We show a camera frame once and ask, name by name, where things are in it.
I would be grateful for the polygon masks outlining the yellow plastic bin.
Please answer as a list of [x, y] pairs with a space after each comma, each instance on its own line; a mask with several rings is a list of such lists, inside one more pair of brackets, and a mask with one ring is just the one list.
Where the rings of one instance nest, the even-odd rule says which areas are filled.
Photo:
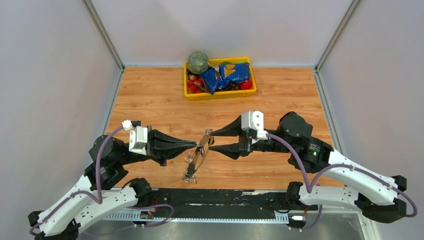
[[[210, 58], [209, 63], [216, 67], [217, 65], [223, 63], [223, 62], [230, 62], [232, 64], [239, 63], [240, 61], [244, 61], [247, 63], [251, 63], [251, 60], [248, 56], [241, 56], [241, 57], [227, 57], [227, 58]], [[191, 93], [189, 91], [189, 87], [187, 85], [187, 81], [189, 80], [189, 74], [188, 74], [188, 61], [186, 60], [183, 64], [183, 93], [184, 96], [189, 101], [200, 101], [200, 100], [211, 100], [211, 99], [224, 99], [224, 98], [244, 98], [244, 97], [250, 97], [253, 96], [254, 93], [257, 91], [257, 85], [256, 80], [253, 73], [253, 68], [249, 66], [249, 72], [250, 72], [250, 79], [252, 81], [252, 87], [251, 89], [246, 90], [231, 90], [231, 91], [218, 91], [217, 93], [210, 94], [210, 93]]]

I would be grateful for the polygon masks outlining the metal key holder plate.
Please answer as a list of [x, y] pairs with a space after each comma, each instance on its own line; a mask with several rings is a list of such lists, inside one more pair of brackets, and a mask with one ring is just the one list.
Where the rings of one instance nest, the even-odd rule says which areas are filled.
[[210, 147], [214, 144], [215, 139], [212, 136], [212, 129], [206, 129], [200, 141], [197, 143], [194, 150], [191, 150], [185, 157], [187, 168], [183, 174], [182, 180], [186, 183], [197, 183], [196, 173], [204, 163]]

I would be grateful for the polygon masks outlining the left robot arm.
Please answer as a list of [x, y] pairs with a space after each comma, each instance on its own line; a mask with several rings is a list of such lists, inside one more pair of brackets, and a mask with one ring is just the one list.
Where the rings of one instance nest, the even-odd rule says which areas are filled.
[[164, 167], [195, 141], [179, 139], [140, 121], [125, 120], [118, 130], [129, 132], [129, 141], [115, 133], [99, 136], [89, 154], [92, 163], [74, 186], [54, 205], [28, 215], [30, 234], [36, 240], [75, 240], [94, 223], [119, 210], [155, 209], [153, 190], [144, 178], [132, 179], [121, 190], [105, 196], [127, 174], [125, 165], [152, 160]]

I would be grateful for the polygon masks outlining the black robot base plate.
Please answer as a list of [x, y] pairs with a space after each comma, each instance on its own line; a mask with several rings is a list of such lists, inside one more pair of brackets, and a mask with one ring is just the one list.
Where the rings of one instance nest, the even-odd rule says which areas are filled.
[[136, 204], [150, 206], [156, 217], [195, 220], [271, 220], [278, 213], [307, 209], [287, 200], [285, 191], [196, 188], [158, 188]]

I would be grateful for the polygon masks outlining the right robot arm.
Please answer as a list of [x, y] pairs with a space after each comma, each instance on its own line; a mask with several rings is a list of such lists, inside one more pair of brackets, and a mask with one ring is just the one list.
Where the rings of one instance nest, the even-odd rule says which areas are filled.
[[211, 133], [238, 137], [238, 142], [212, 150], [234, 160], [252, 152], [289, 153], [288, 163], [304, 178], [290, 182], [286, 189], [285, 201], [292, 209], [313, 205], [348, 208], [384, 224], [407, 216], [407, 203], [399, 198], [407, 188], [405, 177], [375, 173], [313, 137], [312, 131], [313, 126], [296, 112], [283, 115], [276, 129], [266, 129], [264, 114], [249, 110]]

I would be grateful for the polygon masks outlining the red tomato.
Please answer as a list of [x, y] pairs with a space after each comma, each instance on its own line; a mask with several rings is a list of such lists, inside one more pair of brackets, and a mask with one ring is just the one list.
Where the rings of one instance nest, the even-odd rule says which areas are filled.
[[250, 90], [252, 87], [253, 87], [253, 81], [250, 78], [239, 84], [240, 90]]

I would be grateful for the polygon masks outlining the strawberries in bin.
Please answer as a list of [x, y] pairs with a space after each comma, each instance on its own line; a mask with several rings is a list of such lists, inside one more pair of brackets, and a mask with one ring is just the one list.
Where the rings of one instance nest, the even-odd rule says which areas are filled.
[[186, 81], [187, 90], [190, 94], [205, 93], [205, 84], [203, 78], [197, 75], [189, 75]]

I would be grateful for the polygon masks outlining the blue snack bag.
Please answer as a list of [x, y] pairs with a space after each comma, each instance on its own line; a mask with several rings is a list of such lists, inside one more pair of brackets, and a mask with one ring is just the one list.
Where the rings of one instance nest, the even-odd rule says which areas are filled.
[[249, 66], [247, 62], [220, 64], [215, 68], [209, 67], [198, 77], [203, 78], [205, 90], [212, 95], [215, 92], [238, 91], [240, 83], [251, 78]]

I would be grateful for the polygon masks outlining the green melon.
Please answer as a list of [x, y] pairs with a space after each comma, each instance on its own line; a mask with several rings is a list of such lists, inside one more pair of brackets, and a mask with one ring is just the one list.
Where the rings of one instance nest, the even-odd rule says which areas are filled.
[[200, 75], [209, 68], [209, 57], [202, 51], [192, 52], [187, 58], [187, 69], [195, 74]]

